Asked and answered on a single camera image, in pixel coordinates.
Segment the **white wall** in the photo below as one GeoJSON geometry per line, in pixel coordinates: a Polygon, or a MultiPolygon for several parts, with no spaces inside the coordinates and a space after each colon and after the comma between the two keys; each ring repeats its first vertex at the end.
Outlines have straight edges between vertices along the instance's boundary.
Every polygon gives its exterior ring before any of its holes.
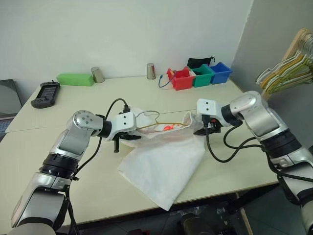
{"type": "Polygon", "coordinates": [[[181,69],[214,55],[231,65],[252,0],[1,0],[0,79],[26,100],[62,72],[106,77],[181,69]]]}

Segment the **table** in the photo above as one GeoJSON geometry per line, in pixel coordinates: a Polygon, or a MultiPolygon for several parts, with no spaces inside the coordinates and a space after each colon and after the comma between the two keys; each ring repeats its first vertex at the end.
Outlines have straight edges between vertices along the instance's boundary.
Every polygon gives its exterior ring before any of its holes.
{"type": "MultiPolygon", "coordinates": [[[[82,109],[104,115],[111,103],[117,98],[123,98],[129,105],[142,110],[171,113],[194,110],[199,98],[215,99],[222,104],[228,104],[242,94],[240,89],[230,80],[224,84],[181,91],[163,90],[158,87],[157,83],[158,79],[125,77],[107,79],[105,82],[94,84],[91,87],[61,86],[56,104],[46,109],[35,109],[30,104],[30,101],[36,98],[40,90],[38,87],[6,131],[62,126],[66,124],[73,113],[82,109]]],[[[122,108],[122,104],[116,105],[111,114],[117,114],[122,108]]]]}
{"type": "MultiPolygon", "coordinates": [[[[184,114],[185,111],[162,114],[159,120],[180,121],[184,114]]],[[[10,132],[0,143],[0,234],[10,230],[10,217],[15,204],[64,128],[65,125],[10,132]]],[[[245,125],[242,125],[229,135],[229,143],[238,145],[251,136],[245,125]]],[[[95,151],[97,142],[98,138],[91,138],[82,162],[95,151]]],[[[223,144],[223,134],[212,135],[211,145],[221,158],[232,153],[223,144]]],[[[78,223],[157,207],[117,171],[118,165],[131,150],[120,144],[120,152],[113,153],[113,142],[103,141],[97,157],[79,172],[77,176],[80,180],[71,185],[71,200],[78,223]]],[[[203,161],[175,203],[261,187],[276,181],[260,149],[243,149],[226,164],[215,161],[206,149],[203,161]]]]}

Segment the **green bin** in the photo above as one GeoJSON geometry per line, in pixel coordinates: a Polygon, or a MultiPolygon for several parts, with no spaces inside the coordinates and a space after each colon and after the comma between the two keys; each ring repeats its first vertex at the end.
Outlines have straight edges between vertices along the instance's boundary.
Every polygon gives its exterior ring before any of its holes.
{"type": "Polygon", "coordinates": [[[208,86],[212,77],[215,75],[215,72],[207,64],[192,69],[192,71],[197,74],[192,84],[194,87],[208,86]]]}

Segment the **blue bin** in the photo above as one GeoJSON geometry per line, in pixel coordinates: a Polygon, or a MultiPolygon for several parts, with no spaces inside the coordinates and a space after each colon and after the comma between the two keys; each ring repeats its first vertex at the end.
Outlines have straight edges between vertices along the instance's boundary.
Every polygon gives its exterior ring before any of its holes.
{"type": "Polygon", "coordinates": [[[216,66],[210,66],[210,68],[215,72],[211,84],[227,82],[229,75],[232,73],[232,70],[222,62],[219,62],[216,66]]]}

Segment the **clothes hanger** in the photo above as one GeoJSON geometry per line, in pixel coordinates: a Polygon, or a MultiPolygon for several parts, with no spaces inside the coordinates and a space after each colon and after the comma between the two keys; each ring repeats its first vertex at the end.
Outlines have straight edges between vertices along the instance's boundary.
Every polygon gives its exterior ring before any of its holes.
{"type": "Polygon", "coordinates": [[[292,57],[290,57],[290,58],[288,58],[288,59],[286,59],[286,60],[283,60],[282,62],[278,63],[278,64],[277,64],[274,68],[272,68],[272,69],[267,69],[267,70],[263,71],[263,72],[259,75],[259,77],[257,78],[257,84],[260,84],[261,82],[263,82],[264,79],[265,79],[269,74],[274,73],[274,72],[275,72],[277,69],[279,69],[281,66],[283,66],[283,65],[285,65],[286,63],[288,63],[288,62],[292,61],[293,59],[295,59],[295,58],[300,54],[300,48],[302,47],[302,46],[301,46],[301,43],[302,43],[302,41],[303,41],[303,38],[304,38],[307,34],[310,34],[310,33],[304,31],[304,32],[302,33],[302,35],[300,35],[299,40],[298,40],[298,43],[297,43],[297,44],[298,44],[297,47],[298,47],[299,49],[296,51],[296,53],[294,54],[294,56],[292,56],[292,57]]]}
{"type": "Polygon", "coordinates": [[[305,33],[302,35],[301,39],[299,40],[299,52],[296,53],[296,57],[289,61],[288,63],[286,63],[284,66],[280,67],[278,70],[272,72],[271,75],[269,75],[267,78],[265,78],[265,80],[261,83],[261,87],[262,89],[266,89],[266,87],[269,87],[269,85],[271,85],[273,82],[275,82],[277,80],[278,77],[276,77],[277,75],[285,75],[285,71],[289,71],[289,69],[292,67],[294,68],[295,65],[299,65],[299,62],[303,62],[303,49],[306,49],[306,42],[309,38],[312,37],[312,34],[310,33],[305,33]]]}
{"type": "Polygon", "coordinates": [[[146,110],[146,111],[143,111],[139,114],[137,114],[137,116],[135,116],[135,118],[139,117],[141,114],[144,114],[144,113],[147,113],[147,112],[153,112],[153,113],[157,113],[157,117],[155,118],[155,123],[153,124],[150,124],[150,125],[147,125],[147,126],[142,126],[142,127],[139,127],[137,128],[137,130],[140,130],[140,129],[143,129],[143,128],[147,128],[147,127],[151,127],[151,126],[155,126],[155,125],[159,125],[159,124],[171,124],[171,125],[182,125],[182,126],[188,126],[186,124],[183,124],[183,123],[180,123],[180,122],[158,122],[157,119],[158,117],[161,115],[160,112],[158,111],[155,111],[155,110],[146,110]]]}
{"type": "Polygon", "coordinates": [[[273,79],[271,79],[265,88],[265,93],[271,94],[277,90],[283,90],[283,86],[292,87],[302,83],[308,83],[310,81],[312,75],[310,69],[306,70],[306,72],[303,72],[303,68],[309,68],[308,66],[312,64],[312,44],[312,34],[307,34],[305,37],[305,43],[301,48],[302,52],[305,53],[301,61],[292,65],[291,67],[288,66],[287,68],[284,68],[284,72],[281,75],[275,76],[273,79]]]}
{"type": "Polygon", "coordinates": [[[256,82],[258,85],[260,85],[260,84],[264,81],[264,79],[265,79],[267,76],[269,76],[271,73],[274,73],[275,70],[279,69],[280,67],[282,67],[282,66],[285,65],[286,63],[288,63],[288,62],[292,61],[293,59],[295,59],[299,54],[300,54],[300,51],[298,50],[292,57],[290,57],[290,58],[288,58],[287,60],[284,60],[284,61],[278,63],[277,65],[275,65],[274,68],[272,68],[272,69],[268,68],[268,69],[264,70],[264,71],[258,76],[258,78],[255,80],[255,82],[256,82]]]}

